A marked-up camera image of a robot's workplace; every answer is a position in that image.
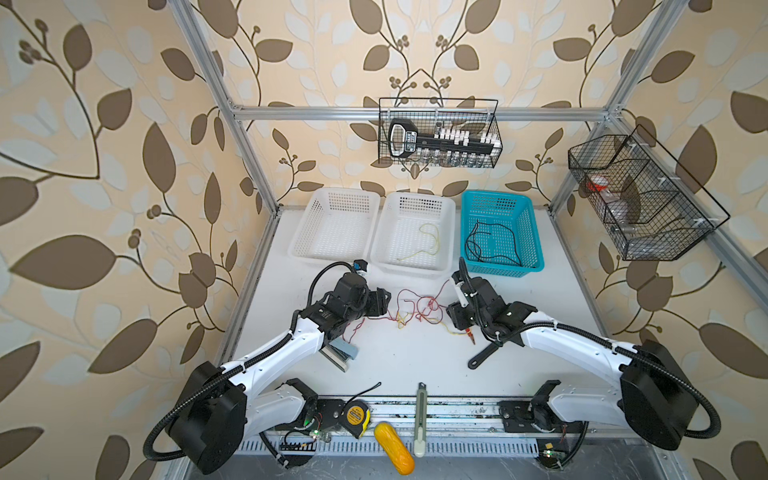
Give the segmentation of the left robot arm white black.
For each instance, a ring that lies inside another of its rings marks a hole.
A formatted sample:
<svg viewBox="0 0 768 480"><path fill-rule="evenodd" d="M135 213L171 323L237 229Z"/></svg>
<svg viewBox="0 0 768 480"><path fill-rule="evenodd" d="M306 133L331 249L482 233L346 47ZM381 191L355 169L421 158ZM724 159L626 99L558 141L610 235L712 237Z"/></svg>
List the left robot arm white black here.
<svg viewBox="0 0 768 480"><path fill-rule="evenodd" d="M339 424L354 437L370 425L370 407L354 395L325 415L317 395L299 379L269 386L298 362L325 352L355 320L381 317L391 294L371 289L362 259L342 262L345 273L319 300L309 298L293 312L282 335L238 360L215 366L204 362L190 375L175 406L150 430L142 451L153 462L188 458L203 474L223 466L246 436L256 434L283 467L290 460L268 440L267 431L307 420L322 432Z"/></svg>

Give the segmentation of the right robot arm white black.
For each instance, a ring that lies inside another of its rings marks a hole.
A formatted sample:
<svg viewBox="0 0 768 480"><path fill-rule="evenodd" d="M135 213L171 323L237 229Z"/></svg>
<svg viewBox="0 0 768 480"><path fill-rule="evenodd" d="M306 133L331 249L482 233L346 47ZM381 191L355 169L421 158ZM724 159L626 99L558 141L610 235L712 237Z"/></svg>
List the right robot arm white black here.
<svg viewBox="0 0 768 480"><path fill-rule="evenodd" d="M457 271L452 281L458 299L447 308L449 318L459 330L478 327L488 342L469 360L469 369L512 343L552 354L602 382L579 386L547 380L526 405L501 404L502 415L515 425L541 432L575 423L613 425L669 451L685 438L711 439L721 432L712 402L660 343L635 345L563 323L527 303L505 301L481 277Z"/></svg>

